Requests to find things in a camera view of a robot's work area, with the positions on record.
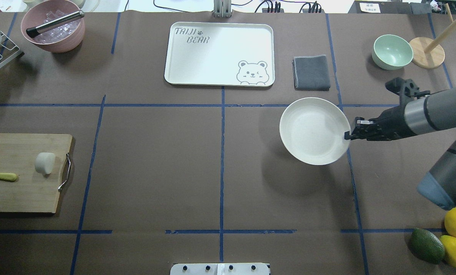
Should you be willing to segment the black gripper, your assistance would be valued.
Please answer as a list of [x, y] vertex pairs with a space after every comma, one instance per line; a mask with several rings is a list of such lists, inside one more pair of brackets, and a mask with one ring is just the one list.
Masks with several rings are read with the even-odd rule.
[[394, 141], [416, 136], [406, 123], [405, 109], [403, 106], [389, 108], [371, 120], [355, 117], [351, 130], [344, 133], [344, 139]]

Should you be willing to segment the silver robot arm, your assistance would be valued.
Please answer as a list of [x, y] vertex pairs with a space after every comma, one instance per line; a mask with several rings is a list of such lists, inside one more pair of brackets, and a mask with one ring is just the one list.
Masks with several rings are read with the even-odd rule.
[[[411, 79], [394, 78], [385, 84], [399, 96], [396, 107], [366, 120], [356, 117], [346, 140], [395, 141], [456, 129], [456, 87], [422, 92]], [[444, 210], [456, 207], [456, 139], [424, 175], [418, 192]]]

